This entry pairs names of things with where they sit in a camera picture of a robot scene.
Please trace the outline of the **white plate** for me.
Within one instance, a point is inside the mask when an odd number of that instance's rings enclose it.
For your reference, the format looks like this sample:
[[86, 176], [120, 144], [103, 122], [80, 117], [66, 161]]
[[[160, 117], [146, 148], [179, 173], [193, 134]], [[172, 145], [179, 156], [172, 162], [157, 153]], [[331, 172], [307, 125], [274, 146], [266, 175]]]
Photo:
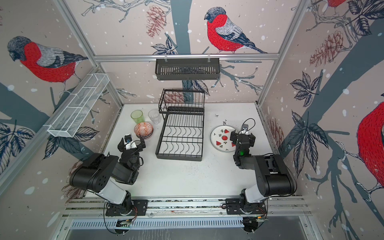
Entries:
[[236, 145], [230, 140], [233, 131], [235, 131], [235, 128], [227, 125], [214, 128], [210, 134], [210, 141], [213, 147], [220, 152], [234, 152]]

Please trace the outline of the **clear drinking glass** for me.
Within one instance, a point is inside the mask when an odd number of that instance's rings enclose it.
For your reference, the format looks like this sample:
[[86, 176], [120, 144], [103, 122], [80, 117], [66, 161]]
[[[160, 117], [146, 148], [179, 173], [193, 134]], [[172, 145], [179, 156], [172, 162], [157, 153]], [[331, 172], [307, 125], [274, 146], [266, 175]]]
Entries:
[[150, 110], [148, 116], [155, 125], [158, 125], [163, 119], [159, 110], [157, 109]]

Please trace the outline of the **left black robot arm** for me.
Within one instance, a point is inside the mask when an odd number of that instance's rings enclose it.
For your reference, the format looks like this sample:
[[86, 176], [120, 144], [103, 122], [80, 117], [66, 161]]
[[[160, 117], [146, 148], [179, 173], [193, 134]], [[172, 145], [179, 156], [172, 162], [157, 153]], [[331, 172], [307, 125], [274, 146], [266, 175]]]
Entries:
[[148, 201], [133, 200], [131, 193], [118, 183], [131, 186], [136, 182], [139, 169], [144, 165], [140, 152], [145, 147], [142, 137], [134, 141], [131, 135], [124, 136], [118, 144], [120, 157], [93, 154], [71, 174], [70, 185], [104, 199], [104, 215], [107, 217], [144, 216]]

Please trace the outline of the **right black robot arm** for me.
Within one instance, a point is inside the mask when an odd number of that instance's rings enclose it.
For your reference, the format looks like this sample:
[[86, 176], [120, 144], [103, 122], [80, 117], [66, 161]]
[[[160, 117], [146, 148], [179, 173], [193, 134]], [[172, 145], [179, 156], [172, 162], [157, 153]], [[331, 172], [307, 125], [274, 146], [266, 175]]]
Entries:
[[236, 147], [233, 155], [236, 166], [242, 170], [254, 171], [256, 184], [243, 189], [237, 199], [226, 199], [223, 206], [228, 215], [265, 215], [267, 208], [263, 204], [268, 198], [289, 197], [296, 192], [294, 176], [281, 155], [252, 155], [250, 148], [256, 140], [253, 134], [233, 131], [230, 140]]

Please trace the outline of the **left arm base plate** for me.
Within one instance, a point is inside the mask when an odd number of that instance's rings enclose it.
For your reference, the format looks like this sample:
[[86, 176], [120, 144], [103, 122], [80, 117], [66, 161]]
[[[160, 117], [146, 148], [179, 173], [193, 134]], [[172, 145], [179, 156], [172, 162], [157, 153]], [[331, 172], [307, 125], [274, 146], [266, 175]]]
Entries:
[[107, 217], [145, 216], [148, 200], [127, 200], [121, 205], [107, 203], [105, 215]]

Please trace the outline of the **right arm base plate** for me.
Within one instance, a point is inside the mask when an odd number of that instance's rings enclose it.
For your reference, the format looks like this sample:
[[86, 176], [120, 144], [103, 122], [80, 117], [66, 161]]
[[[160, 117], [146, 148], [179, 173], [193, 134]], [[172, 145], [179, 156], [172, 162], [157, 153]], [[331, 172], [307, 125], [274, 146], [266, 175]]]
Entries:
[[267, 213], [264, 203], [248, 203], [240, 198], [225, 199], [221, 207], [228, 215], [265, 215]]

